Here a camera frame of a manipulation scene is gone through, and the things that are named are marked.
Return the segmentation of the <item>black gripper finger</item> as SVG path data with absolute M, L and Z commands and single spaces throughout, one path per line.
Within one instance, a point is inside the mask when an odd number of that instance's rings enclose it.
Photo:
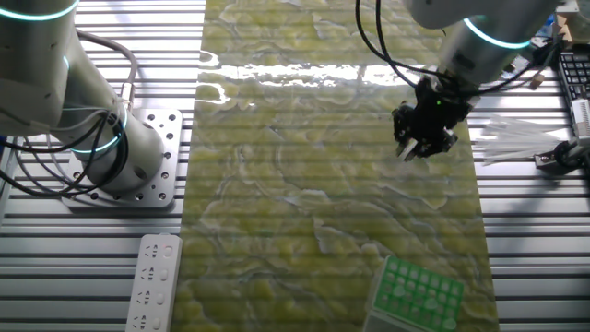
M 414 149 L 418 141 L 411 135 L 411 119 L 414 105 L 402 103 L 392 111 L 394 120 L 394 139 L 398 143 L 396 156 L 403 161 L 412 161 L 415 157 Z
M 457 135 L 446 129 L 428 134 L 419 140 L 416 155 L 420 158 L 428 158 L 435 154 L 448 152 L 457 140 Z

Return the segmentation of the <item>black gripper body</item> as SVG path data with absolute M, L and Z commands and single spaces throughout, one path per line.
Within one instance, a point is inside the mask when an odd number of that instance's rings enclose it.
M 464 121 L 472 106 L 468 100 L 447 91 L 439 92 L 431 77 L 422 77 L 415 88 L 417 105 L 413 112 L 413 137 L 445 139 L 447 131 Z

